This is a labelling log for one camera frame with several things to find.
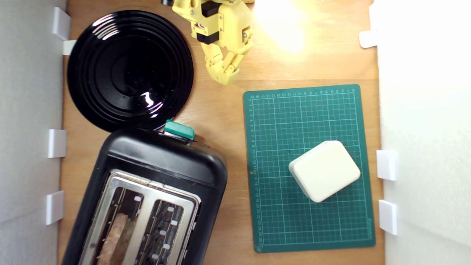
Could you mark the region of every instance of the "wooden table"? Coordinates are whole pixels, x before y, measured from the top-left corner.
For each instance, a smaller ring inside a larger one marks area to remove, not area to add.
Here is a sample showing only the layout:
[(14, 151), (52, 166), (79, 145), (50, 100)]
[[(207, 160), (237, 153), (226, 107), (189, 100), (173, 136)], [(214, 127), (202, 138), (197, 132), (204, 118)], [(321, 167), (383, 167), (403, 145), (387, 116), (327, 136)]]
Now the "wooden table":
[[(222, 86), (210, 79), (199, 43), (189, 23), (159, 0), (68, 0), (71, 39), (97, 18), (125, 9), (162, 15), (185, 35), (195, 64), (192, 94), (176, 121), (187, 124), (228, 161), (228, 183), (206, 253), (207, 265), (384, 264), (384, 233), (378, 227), (382, 181), (376, 177), (375, 151), (380, 149), (376, 50), (363, 50), (358, 33), (369, 29), (372, 1), (256, 0), (253, 11), (255, 47), (242, 64), (238, 80)], [(242, 94), (250, 90), (358, 83), (362, 88), (366, 143), (373, 190), (377, 244), (373, 248), (257, 254), (253, 250), (247, 181)], [(62, 161), (61, 189), (65, 216), (59, 224), (58, 258), (62, 258), (90, 173), (109, 133), (88, 122), (64, 89), (67, 157)]]

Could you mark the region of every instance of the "white plastic clip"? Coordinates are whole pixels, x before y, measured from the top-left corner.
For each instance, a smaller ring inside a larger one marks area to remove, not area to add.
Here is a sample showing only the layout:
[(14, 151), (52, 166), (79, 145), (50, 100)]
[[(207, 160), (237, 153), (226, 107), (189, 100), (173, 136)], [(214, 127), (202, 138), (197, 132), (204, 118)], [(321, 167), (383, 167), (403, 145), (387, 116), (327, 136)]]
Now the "white plastic clip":
[(376, 167), (378, 171), (378, 178), (390, 181), (396, 180), (396, 158), (397, 153), (395, 151), (376, 151)]
[(67, 131), (49, 130), (49, 150), (48, 157), (65, 157), (67, 151)]
[(70, 54), (72, 53), (72, 49), (73, 49), (76, 42), (77, 42), (77, 40), (65, 41), (64, 46), (63, 46), (62, 55), (70, 56)]
[(370, 30), (362, 31), (358, 34), (360, 46), (364, 49), (374, 47), (378, 44), (378, 29), (379, 29), (379, 11), (378, 3), (373, 3), (370, 6)]
[(52, 33), (63, 41), (69, 40), (70, 16), (58, 7), (54, 7)]
[(53, 224), (64, 217), (64, 191), (46, 197), (46, 225)]
[(379, 200), (380, 228), (392, 234), (398, 234), (398, 208), (395, 204)]

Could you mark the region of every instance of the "toaster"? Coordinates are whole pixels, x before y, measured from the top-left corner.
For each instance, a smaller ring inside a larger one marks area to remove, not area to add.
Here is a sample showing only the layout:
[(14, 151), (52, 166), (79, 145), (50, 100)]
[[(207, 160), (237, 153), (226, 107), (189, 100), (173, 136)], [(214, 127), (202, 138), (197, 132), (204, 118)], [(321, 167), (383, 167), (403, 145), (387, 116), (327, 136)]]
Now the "toaster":
[(99, 152), (63, 265), (199, 265), (227, 183), (190, 127), (121, 129)]

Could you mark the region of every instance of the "black plate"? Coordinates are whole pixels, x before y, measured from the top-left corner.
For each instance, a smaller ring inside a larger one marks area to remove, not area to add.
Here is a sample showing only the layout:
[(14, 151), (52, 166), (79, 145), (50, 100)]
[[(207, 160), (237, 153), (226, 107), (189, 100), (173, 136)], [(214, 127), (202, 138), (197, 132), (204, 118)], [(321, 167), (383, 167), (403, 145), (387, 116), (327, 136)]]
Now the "black plate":
[(69, 58), (67, 82), (78, 110), (94, 125), (156, 129), (173, 118), (193, 85), (193, 60), (165, 18), (119, 11), (90, 25)]

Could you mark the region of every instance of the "green cutting mat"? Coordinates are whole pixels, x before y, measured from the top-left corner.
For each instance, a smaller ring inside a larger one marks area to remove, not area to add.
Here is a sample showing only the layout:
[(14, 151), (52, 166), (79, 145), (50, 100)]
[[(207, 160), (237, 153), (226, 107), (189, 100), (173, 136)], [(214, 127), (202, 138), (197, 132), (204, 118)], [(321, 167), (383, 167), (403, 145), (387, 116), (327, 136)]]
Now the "green cutting mat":
[[(374, 246), (360, 87), (248, 91), (244, 114), (255, 251)], [(325, 140), (343, 143), (361, 177), (315, 203), (288, 164)]]

